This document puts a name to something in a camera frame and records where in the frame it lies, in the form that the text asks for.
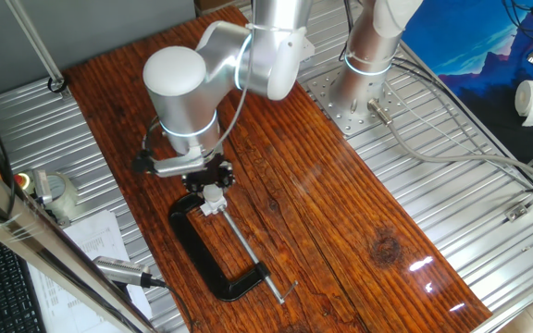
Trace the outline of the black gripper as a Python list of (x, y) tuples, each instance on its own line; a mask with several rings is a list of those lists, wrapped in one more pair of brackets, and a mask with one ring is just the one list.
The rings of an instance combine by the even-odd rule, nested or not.
[(205, 165), (205, 169), (183, 175), (181, 181), (190, 193), (201, 192), (207, 185), (217, 185), (227, 191), (235, 183), (235, 177), (232, 163), (223, 156), (216, 156)]

